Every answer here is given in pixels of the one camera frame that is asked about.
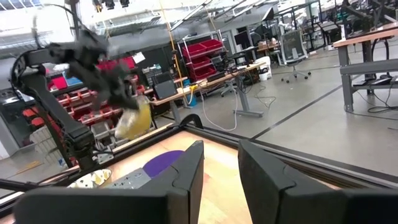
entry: metal shelving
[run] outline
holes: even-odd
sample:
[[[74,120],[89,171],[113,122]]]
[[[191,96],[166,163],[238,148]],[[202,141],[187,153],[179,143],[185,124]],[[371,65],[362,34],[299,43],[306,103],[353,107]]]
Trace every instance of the metal shelving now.
[[[210,38],[212,40],[213,39],[219,40],[221,42],[222,46],[218,47],[216,49],[211,49],[211,50],[207,50],[205,52],[201,52],[199,54],[192,55],[189,52],[189,49],[188,49],[189,45],[187,44],[187,42],[191,41],[191,40],[197,40],[197,39],[200,39],[200,38],[208,37],[208,36],[210,36]],[[200,65],[198,67],[194,67],[192,60],[195,60],[195,59],[198,59],[200,57],[207,56],[207,55],[211,55],[211,54],[218,54],[218,53],[221,53],[222,51],[224,51],[224,49],[225,49],[224,43],[222,42],[222,35],[221,35],[221,31],[220,30],[216,30],[216,31],[209,32],[209,33],[206,33],[206,34],[200,34],[200,35],[195,35],[195,36],[190,36],[190,37],[189,36],[184,37],[182,40],[177,42],[177,45],[178,45],[178,49],[180,51],[181,58],[183,60],[183,64],[186,66],[188,72],[190,73],[190,77],[192,79],[194,79],[194,80],[196,80],[196,79],[199,80],[199,79],[207,77],[206,74],[198,75],[198,71],[199,70],[203,70],[206,67],[209,67],[212,70],[214,70],[215,73],[216,73],[216,68],[215,68],[215,66],[214,66],[212,61],[210,61],[209,63],[206,63],[204,65]]]

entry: cable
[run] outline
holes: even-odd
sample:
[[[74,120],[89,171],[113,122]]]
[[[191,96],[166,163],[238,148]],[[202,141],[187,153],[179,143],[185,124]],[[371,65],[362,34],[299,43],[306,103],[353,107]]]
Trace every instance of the cable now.
[[[215,124],[214,122],[210,121],[210,119],[207,117],[206,110],[205,110],[205,99],[203,98],[202,92],[201,91],[199,91],[199,92],[200,92],[200,97],[201,97],[203,114],[205,115],[205,118],[210,122],[210,124],[216,126],[217,128],[220,128],[223,131],[234,131],[236,129],[236,127],[238,127],[237,114],[236,114],[237,110],[238,110],[238,93],[236,91],[234,91],[235,99],[236,99],[236,106],[235,106],[235,111],[234,111],[235,126],[234,126],[234,128],[231,128],[231,129],[225,129],[225,128]]]
[[[260,94],[262,91],[264,91],[264,90],[266,89],[266,87],[263,86],[263,85],[261,85],[261,83],[260,83],[260,86],[261,86],[260,90],[254,95],[254,97],[255,97],[257,100],[259,100],[260,103],[262,103],[264,106],[266,106],[266,108],[270,109],[272,103],[275,102],[275,100],[276,100],[276,96],[259,96],[259,94]],[[261,99],[272,99],[272,100],[271,100],[271,102],[269,103],[269,105],[267,105],[267,103],[266,103],[266,102],[263,102]]]
[[[376,94],[374,94],[374,96],[375,96],[379,101],[381,101],[382,103],[384,103],[385,106],[376,106],[375,104],[370,103],[368,100],[366,100],[366,99],[363,97],[362,94],[360,94],[360,92],[357,91],[357,93],[361,96],[361,98],[362,98],[365,102],[367,102],[369,105],[372,105],[372,106],[373,106],[372,108],[369,108],[369,109],[368,109],[368,113],[383,113],[383,112],[390,111],[390,110],[394,110],[394,111],[395,111],[395,110],[398,110],[398,106],[389,106],[389,105],[388,105],[388,99],[389,99],[389,97],[390,97],[390,95],[391,95],[391,88],[392,88],[393,85],[394,85],[394,84],[392,83],[392,85],[391,85],[390,88],[389,88],[389,94],[388,94],[388,97],[387,97],[387,100],[386,100],[386,101],[383,101],[382,99],[380,99],[380,97],[378,97]],[[346,111],[347,113],[350,113],[350,114],[353,114],[353,115],[357,115],[357,116],[364,116],[364,117],[368,117],[368,118],[379,118],[379,119],[387,119],[387,120],[391,120],[391,121],[398,121],[398,119],[394,119],[394,118],[384,118],[384,117],[374,116],[374,115],[368,115],[368,114],[357,114],[357,113],[354,113],[354,112],[350,112],[350,111],[348,111],[348,110],[346,110],[346,109],[345,109],[345,111]]]
[[[375,96],[380,102],[384,103],[385,106],[374,106],[374,107],[372,107],[372,108],[369,108],[369,109],[368,109],[368,112],[369,112],[369,113],[383,113],[383,112],[390,111],[390,110],[393,110],[393,111],[398,110],[398,106],[390,106],[390,105],[388,105],[388,100],[390,99],[390,96],[391,96],[391,89],[392,89],[392,86],[393,86],[393,85],[394,85],[394,83],[391,83],[391,84],[390,84],[390,88],[389,88],[389,90],[388,90],[388,96],[387,96],[387,99],[386,99],[385,101],[382,100],[382,99],[380,99],[380,97],[378,97],[378,96],[374,93],[374,96]]]
[[[113,152],[109,152],[109,151],[98,151],[97,153],[93,153],[94,156],[102,155],[102,154],[113,155]]]

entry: desk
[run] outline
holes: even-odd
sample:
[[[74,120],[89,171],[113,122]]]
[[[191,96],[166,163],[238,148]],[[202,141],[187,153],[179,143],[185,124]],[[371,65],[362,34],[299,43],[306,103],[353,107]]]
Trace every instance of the desk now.
[[[390,85],[386,86],[353,86],[352,75],[363,75],[365,74],[365,80],[374,79],[376,73],[379,72],[393,72],[398,71],[398,60],[384,60],[373,62],[371,41],[375,39],[382,39],[398,34],[398,26],[396,23],[384,25],[377,30],[369,32],[367,35],[356,37],[348,40],[339,40],[333,44],[338,49],[338,58],[340,61],[340,74],[341,82],[343,85],[344,94],[344,106],[345,110],[352,112],[353,108],[353,94],[356,90],[365,89],[368,94],[373,93],[375,88],[390,88]],[[362,43],[363,51],[363,63],[357,63],[350,65],[348,57],[348,46],[351,44]]]
[[[266,63],[265,62],[261,62],[261,63],[252,64],[252,65],[250,65],[250,66],[248,66],[246,68],[246,71],[254,70],[254,69],[259,68],[260,66],[262,66],[264,64],[266,64]],[[198,84],[198,88],[195,91],[199,91],[199,90],[202,90],[204,88],[215,86],[217,84],[220,84],[220,83],[225,82],[226,80],[229,80],[229,79],[232,79],[232,78],[235,78],[235,80],[237,82],[240,82],[239,81],[239,72],[235,72],[233,74],[228,74],[225,77],[219,78],[219,79],[214,80],[212,82],[207,82],[206,80],[203,80],[202,82],[200,82]],[[261,111],[261,112],[250,111],[248,98],[246,97],[246,94],[243,93],[239,89],[237,89],[237,91],[238,91],[238,94],[239,94],[239,98],[241,99],[241,104],[242,104],[242,109],[243,110],[238,110],[238,111],[234,111],[234,112],[237,113],[237,114],[241,114],[241,115],[258,116],[258,117],[261,118],[262,115],[264,114],[264,112],[263,111]],[[180,114],[178,112],[177,105],[175,104],[174,101],[178,100],[178,99],[181,99],[181,98],[184,97],[184,95],[188,95],[190,93],[191,93],[191,91],[190,91],[189,87],[186,87],[186,88],[183,89],[183,92],[181,92],[181,93],[177,93],[176,95],[170,96],[170,97],[168,97],[166,99],[163,99],[163,100],[151,101],[150,104],[154,105],[154,106],[159,106],[159,105],[162,105],[164,103],[170,103],[170,108],[172,110],[174,120],[179,123],[179,122],[181,122],[181,117],[180,117]]]

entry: office chair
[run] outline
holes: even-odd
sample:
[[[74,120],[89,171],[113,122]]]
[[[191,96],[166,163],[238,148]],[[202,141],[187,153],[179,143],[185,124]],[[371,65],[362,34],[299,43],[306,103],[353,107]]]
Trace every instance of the office chair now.
[[[293,67],[292,73],[286,75],[281,80],[286,80],[286,83],[290,83],[289,78],[297,78],[297,75],[301,75],[304,79],[308,79],[311,72],[307,74],[297,71],[295,66],[300,62],[308,58],[307,50],[303,45],[302,31],[293,30],[280,37],[280,51],[282,54],[283,64],[288,67]]]

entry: yellow cable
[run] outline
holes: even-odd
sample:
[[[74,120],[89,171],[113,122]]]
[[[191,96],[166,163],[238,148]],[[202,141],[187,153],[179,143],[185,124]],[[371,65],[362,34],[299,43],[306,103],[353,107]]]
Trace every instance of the yellow cable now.
[[[171,27],[170,27],[169,22],[167,21],[166,13],[164,12],[164,8],[163,8],[163,5],[162,5],[162,0],[159,0],[159,4],[160,4],[160,9],[162,10],[163,18],[164,18],[164,20],[166,21],[167,31],[168,31],[168,33],[169,33],[170,41],[171,41],[171,43],[172,43],[172,49],[173,49],[173,51],[175,51]],[[174,55],[174,60],[175,60],[175,66],[176,66],[176,68],[177,68],[177,73],[178,73],[178,75],[179,75],[179,77],[180,77],[180,84],[181,84],[181,89],[182,89],[182,95],[184,96],[185,102],[188,103],[188,99],[187,99],[187,97],[186,97],[185,94],[184,94],[184,85],[183,85],[183,83],[182,83],[182,76],[181,76],[180,65],[178,64],[178,60],[177,60],[177,56],[176,56],[176,55]]]

